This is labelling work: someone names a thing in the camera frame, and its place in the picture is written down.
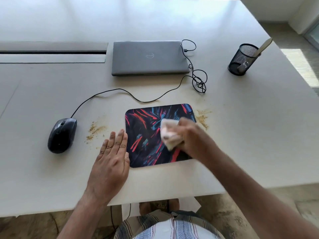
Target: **white tissue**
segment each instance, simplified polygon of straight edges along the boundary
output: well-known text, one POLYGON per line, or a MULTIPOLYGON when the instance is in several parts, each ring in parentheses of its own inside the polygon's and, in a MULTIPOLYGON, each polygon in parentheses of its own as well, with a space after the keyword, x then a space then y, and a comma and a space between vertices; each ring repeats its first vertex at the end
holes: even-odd
POLYGON ((160 137, 169 151, 173 150, 183 141, 183 137, 176 132, 169 132, 168 128, 177 126, 178 121, 173 119, 162 119, 160 125, 160 137))

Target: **gray laptop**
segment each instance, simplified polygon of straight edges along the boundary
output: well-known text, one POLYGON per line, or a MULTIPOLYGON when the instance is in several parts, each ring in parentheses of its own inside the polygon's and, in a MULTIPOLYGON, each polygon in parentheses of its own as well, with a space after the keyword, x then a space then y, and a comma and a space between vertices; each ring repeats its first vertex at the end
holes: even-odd
POLYGON ((114 42, 113 76, 188 72, 181 41, 114 42))

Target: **pen holder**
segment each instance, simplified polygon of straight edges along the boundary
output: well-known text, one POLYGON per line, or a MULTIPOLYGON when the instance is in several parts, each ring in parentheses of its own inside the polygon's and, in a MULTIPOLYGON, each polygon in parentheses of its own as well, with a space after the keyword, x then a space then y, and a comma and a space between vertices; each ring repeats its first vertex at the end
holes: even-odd
POLYGON ((241 44, 232 61, 228 65, 230 73, 236 76, 243 76, 250 66, 255 62, 257 57, 253 57, 258 48, 252 44, 241 44))

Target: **mouse pad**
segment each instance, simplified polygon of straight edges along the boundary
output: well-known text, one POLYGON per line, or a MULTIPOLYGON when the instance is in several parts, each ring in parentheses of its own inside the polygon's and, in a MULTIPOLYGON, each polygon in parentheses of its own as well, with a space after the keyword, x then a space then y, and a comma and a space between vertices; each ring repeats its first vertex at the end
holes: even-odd
POLYGON ((160 124, 163 118, 179 120, 181 117, 196 122, 189 104, 128 110, 125 114, 125 126, 130 166, 139 168, 190 159, 190 156, 178 148, 168 151, 160 137, 160 124))

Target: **floor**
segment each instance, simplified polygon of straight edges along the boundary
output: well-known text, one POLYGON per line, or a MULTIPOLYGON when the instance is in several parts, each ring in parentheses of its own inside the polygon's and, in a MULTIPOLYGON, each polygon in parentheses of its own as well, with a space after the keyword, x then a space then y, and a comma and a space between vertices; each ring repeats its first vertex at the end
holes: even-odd
MULTIPOLYGON (((274 38, 306 82, 319 94, 319 52, 288 24, 261 24, 274 38)), ((319 184, 270 189, 279 199, 297 213, 319 227, 319 184)), ((246 218, 228 194, 196 197, 202 205, 198 213, 214 225, 226 239, 258 238, 246 218)), ((154 202, 165 209, 165 201, 154 202)), ((23 215, 0 218, 0 238, 51 239, 57 237, 72 211, 23 215)), ((112 206, 114 224, 122 221, 121 206, 112 206)), ((113 231, 110 207, 99 222, 94 237, 102 239, 113 231)))

